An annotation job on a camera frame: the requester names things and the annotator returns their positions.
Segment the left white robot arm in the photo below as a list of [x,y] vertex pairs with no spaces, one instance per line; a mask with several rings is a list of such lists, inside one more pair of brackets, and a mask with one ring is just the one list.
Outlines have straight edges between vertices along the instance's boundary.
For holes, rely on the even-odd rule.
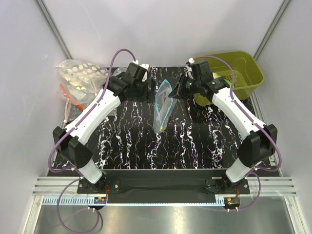
[[97,97],[75,120],[65,128],[53,130],[54,146],[50,156],[59,153],[70,163],[80,180],[86,180],[94,193],[105,190],[106,176],[94,163],[92,152],[86,144],[108,114],[129,98],[141,98],[148,87],[149,71],[123,72],[109,76]]

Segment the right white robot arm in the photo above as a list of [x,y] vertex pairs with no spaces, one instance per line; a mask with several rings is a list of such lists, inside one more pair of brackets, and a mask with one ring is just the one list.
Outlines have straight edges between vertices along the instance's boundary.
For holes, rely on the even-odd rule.
[[236,152],[237,159],[216,182],[217,191],[233,193],[243,179],[276,152],[277,128],[253,115],[234,95],[230,84],[223,77],[204,80],[182,75],[168,96],[189,99],[193,94],[201,94],[217,106],[243,139]]

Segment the clear blue-zipper bag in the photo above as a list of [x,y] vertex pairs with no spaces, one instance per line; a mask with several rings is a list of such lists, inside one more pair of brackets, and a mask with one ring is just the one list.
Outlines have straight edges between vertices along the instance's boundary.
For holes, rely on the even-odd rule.
[[169,118],[177,101],[177,99],[169,97],[172,91],[173,88],[166,79],[158,87],[154,99],[153,130],[155,133],[161,133],[167,128]]

